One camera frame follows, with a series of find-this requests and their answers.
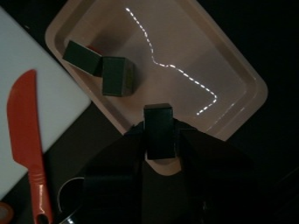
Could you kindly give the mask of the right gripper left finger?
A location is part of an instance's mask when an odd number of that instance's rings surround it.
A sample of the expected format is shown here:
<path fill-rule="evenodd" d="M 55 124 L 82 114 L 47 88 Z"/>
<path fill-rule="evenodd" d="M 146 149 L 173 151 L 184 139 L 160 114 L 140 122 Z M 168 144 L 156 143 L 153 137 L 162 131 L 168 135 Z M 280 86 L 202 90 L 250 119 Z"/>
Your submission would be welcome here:
<path fill-rule="evenodd" d="M 144 123 L 140 122 L 87 162 L 85 223 L 141 224 Z"/>

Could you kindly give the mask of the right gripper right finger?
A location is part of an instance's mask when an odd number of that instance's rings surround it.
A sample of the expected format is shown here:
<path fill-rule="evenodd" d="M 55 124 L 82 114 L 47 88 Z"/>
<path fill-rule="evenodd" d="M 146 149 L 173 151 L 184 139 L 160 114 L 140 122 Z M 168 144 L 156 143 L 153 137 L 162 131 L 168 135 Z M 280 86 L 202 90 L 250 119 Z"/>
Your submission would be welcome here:
<path fill-rule="evenodd" d="M 250 159 L 189 124 L 173 122 L 190 224 L 252 224 L 257 185 Z"/>

